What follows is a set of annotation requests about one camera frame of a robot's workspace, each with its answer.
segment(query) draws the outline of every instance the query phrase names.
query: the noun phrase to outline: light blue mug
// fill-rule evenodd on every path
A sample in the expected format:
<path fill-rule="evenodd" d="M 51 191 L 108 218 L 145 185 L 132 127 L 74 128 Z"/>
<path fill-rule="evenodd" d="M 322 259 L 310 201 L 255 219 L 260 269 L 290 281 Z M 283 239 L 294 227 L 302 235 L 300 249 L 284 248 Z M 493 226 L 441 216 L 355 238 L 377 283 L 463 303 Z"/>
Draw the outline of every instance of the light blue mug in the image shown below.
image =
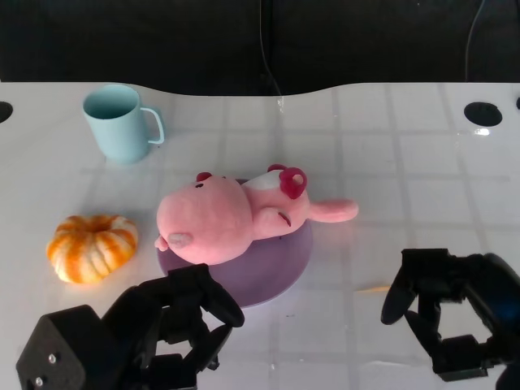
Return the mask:
<path fill-rule="evenodd" d="M 143 111 L 154 114 L 159 138 L 150 139 Z M 148 154 L 150 144 L 164 142 L 164 125 L 157 111 L 141 105 L 135 89 L 111 84 L 92 92 L 83 102 L 83 112 L 99 149 L 117 163 L 135 163 Z"/>

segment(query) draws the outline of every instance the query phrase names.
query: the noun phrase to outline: plush toy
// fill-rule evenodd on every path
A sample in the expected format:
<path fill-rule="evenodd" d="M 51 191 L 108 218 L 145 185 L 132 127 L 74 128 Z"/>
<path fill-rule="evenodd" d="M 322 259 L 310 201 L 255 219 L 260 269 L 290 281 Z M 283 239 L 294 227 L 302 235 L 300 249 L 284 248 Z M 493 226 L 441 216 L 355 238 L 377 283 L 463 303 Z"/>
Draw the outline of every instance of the plush toy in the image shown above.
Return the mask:
<path fill-rule="evenodd" d="M 219 264 L 243 254 L 254 240 L 295 232 L 307 219 L 342 222 L 358 214 L 354 201 L 310 202 L 306 185 L 301 169 L 279 164 L 243 184 L 200 173 L 196 183 L 161 201 L 155 246 L 194 264 Z"/>

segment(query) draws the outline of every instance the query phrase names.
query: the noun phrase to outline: purple plate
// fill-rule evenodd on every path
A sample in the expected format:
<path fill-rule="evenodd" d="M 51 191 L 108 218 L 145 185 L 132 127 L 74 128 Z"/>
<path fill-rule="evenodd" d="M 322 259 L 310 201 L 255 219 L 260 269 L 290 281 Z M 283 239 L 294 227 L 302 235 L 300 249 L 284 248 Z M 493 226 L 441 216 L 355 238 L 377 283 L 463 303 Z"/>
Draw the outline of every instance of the purple plate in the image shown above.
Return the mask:
<path fill-rule="evenodd" d="M 286 236 L 253 241 L 238 258 L 210 266 L 210 273 L 240 307 L 259 305 L 279 296 L 300 278 L 311 250 L 312 229 L 305 222 Z M 192 265 L 169 249 L 157 253 L 164 274 Z"/>

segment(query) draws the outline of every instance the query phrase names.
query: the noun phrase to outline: small orange pumpkin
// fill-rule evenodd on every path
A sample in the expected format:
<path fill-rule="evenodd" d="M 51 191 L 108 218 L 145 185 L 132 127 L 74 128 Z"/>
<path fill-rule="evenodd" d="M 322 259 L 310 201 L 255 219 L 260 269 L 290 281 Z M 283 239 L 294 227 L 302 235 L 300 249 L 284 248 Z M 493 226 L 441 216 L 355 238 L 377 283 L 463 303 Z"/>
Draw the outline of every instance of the small orange pumpkin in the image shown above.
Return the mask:
<path fill-rule="evenodd" d="M 137 249 L 136 225 L 120 215 L 73 215 L 56 229 L 47 257 L 58 277 L 97 283 L 126 263 Z"/>

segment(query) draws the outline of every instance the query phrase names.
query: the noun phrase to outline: table surface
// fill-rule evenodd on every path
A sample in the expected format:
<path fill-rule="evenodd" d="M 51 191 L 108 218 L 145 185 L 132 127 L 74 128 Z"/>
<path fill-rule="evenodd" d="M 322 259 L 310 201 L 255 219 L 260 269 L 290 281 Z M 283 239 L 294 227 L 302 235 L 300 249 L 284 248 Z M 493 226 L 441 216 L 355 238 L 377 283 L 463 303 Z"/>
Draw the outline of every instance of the table surface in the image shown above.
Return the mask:
<path fill-rule="evenodd" d="M 199 171 L 247 178 L 271 163 L 303 168 L 313 199 L 351 197 L 360 215 L 313 224 L 305 274 L 245 311 L 200 389 L 494 388 L 501 368 L 488 379 L 440 381 L 404 321 L 380 323 L 385 293 L 359 290 L 390 284 L 410 247 L 494 251 L 520 272 L 520 84 L 355 84 L 284 98 L 136 87 L 162 112 L 167 140 L 128 167 L 103 158 L 82 116 L 82 100 L 99 85 L 0 84 L 0 101 L 14 106 L 0 124 L 3 388 L 19 388 L 15 362 L 41 315 L 80 304 L 101 315 L 127 287 L 162 275 L 154 215 L 163 195 Z M 497 105 L 502 123 L 488 132 L 470 123 L 463 109 L 475 101 Z M 46 243 L 68 215 L 93 213 L 135 220 L 138 253 L 99 285 L 65 284 Z M 469 304 L 445 305 L 440 330 L 488 336 Z"/>

